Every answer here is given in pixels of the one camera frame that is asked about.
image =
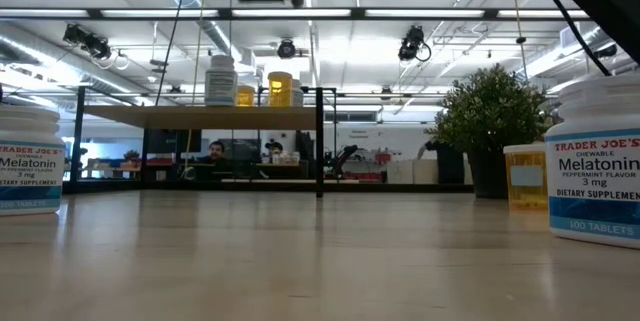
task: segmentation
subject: black plant pot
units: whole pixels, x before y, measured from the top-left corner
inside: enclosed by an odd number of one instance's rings
[[[468,152],[477,198],[508,199],[507,166],[502,152]]]

